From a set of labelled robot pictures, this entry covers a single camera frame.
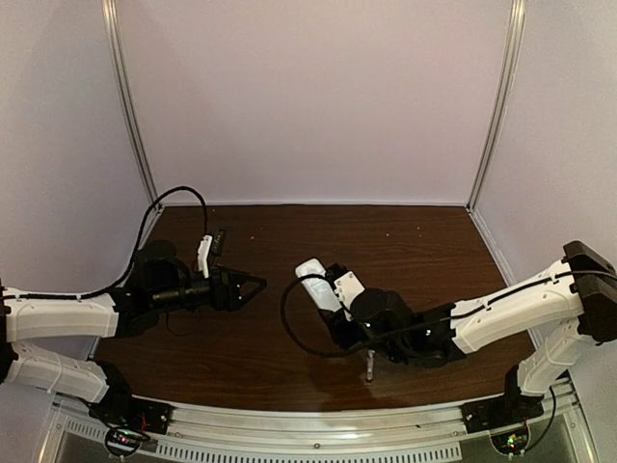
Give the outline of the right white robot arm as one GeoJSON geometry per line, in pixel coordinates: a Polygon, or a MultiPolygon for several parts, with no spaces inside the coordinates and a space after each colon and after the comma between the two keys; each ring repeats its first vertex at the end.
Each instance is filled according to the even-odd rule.
{"type": "Polygon", "coordinates": [[[492,294],[414,313],[395,291],[364,286],[344,267],[305,286],[333,342],[368,348],[395,364],[440,368],[536,325],[558,322],[544,346],[506,377],[506,407],[539,402],[593,345],[616,339],[616,269],[580,241],[547,269],[492,294]]]}

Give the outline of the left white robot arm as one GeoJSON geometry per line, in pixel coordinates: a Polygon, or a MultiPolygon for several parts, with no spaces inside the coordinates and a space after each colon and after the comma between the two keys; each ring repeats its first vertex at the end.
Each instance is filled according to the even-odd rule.
{"type": "Polygon", "coordinates": [[[156,240],[134,258],[122,286],[98,295],[35,294],[16,288],[1,292],[1,379],[73,396],[92,416],[107,423],[130,423],[147,411],[120,371],[106,362],[78,361],[30,343],[37,338],[138,337],[170,313],[242,309],[267,287],[247,272],[211,264],[206,235],[190,269],[175,245],[156,240]]]}

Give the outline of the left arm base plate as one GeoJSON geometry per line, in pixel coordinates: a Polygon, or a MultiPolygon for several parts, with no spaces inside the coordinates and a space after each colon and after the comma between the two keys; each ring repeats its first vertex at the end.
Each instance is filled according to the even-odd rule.
{"type": "Polygon", "coordinates": [[[90,415],[113,427],[125,427],[145,433],[167,433],[173,407],[136,396],[105,397],[89,403],[90,415]]]}

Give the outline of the white remote control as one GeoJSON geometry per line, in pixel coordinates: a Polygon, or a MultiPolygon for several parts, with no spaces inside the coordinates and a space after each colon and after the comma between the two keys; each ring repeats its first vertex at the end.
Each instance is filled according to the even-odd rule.
{"type": "Polygon", "coordinates": [[[340,303],[333,289],[325,280],[326,269],[319,259],[304,261],[295,268],[295,275],[297,278],[306,275],[321,276],[321,278],[304,279],[301,284],[319,310],[335,313],[340,309],[340,303]]]}

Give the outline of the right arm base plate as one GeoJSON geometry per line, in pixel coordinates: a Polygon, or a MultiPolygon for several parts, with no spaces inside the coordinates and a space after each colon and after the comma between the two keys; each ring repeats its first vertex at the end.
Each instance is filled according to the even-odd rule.
{"type": "Polygon", "coordinates": [[[530,404],[508,403],[505,396],[466,402],[461,406],[461,413],[467,433],[475,433],[538,418],[544,414],[540,400],[530,404]]]}

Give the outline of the clear handle screwdriver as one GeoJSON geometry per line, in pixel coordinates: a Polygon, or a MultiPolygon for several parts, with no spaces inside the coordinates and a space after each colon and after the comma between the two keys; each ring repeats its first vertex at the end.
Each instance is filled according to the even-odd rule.
{"type": "Polygon", "coordinates": [[[374,380],[374,365],[375,365],[375,351],[369,349],[366,352],[366,370],[365,381],[371,383],[374,380]]]}

